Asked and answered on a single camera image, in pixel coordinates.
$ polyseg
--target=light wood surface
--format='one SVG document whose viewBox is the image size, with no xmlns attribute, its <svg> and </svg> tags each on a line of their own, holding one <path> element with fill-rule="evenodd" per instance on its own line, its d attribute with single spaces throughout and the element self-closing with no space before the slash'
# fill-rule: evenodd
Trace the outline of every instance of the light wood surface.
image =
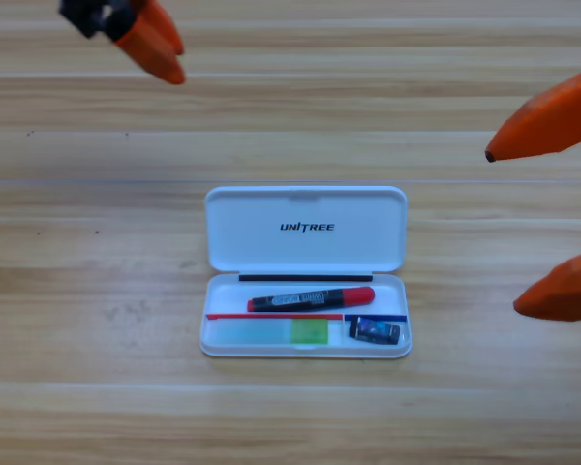
<svg viewBox="0 0 581 465">
<path fill-rule="evenodd" d="M 581 464 L 581 323 L 512 300 L 581 253 L 581 145 L 489 165 L 581 69 L 581 0 L 168 0 L 189 82 L 0 0 L 0 465 Z M 410 202 L 413 350 L 199 349 L 220 185 Z"/>
</svg>

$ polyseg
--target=red strip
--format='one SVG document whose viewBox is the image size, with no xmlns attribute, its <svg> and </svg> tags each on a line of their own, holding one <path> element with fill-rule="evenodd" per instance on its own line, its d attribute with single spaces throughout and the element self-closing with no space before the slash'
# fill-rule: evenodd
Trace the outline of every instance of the red strip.
<svg viewBox="0 0 581 465">
<path fill-rule="evenodd" d="M 324 313 L 324 314 L 291 314 L 291 313 L 208 313 L 206 315 L 207 320 L 220 320 L 220 319 L 287 319 L 287 320 L 335 320 L 341 321 L 343 316 L 341 313 Z"/>
</svg>

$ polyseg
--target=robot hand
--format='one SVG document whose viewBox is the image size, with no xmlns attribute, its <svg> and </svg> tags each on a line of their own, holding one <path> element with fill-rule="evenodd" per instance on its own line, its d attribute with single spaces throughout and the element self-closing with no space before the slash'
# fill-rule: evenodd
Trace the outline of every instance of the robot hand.
<svg viewBox="0 0 581 465">
<path fill-rule="evenodd" d="M 88 39 L 104 32 L 145 72 L 171 84 L 185 82 L 177 60 L 183 41 L 157 0 L 61 0 L 60 14 Z"/>
</svg>

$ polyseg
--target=green sticker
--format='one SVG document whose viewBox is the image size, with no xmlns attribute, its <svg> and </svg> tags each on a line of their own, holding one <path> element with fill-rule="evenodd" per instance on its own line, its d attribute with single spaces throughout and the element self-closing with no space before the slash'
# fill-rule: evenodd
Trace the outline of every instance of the green sticker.
<svg viewBox="0 0 581 465">
<path fill-rule="evenodd" d="M 293 344 L 327 344 L 329 320 L 292 320 Z"/>
</svg>

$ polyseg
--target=red marker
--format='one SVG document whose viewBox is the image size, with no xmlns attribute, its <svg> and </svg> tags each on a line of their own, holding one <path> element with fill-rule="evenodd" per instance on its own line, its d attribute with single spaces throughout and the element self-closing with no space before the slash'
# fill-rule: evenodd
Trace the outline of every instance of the red marker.
<svg viewBox="0 0 581 465">
<path fill-rule="evenodd" d="M 368 305 L 374 299 L 375 291 L 368 287 L 312 291 L 253 298 L 248 302 L 248 312 L 309 312 Z"/>
</svg>

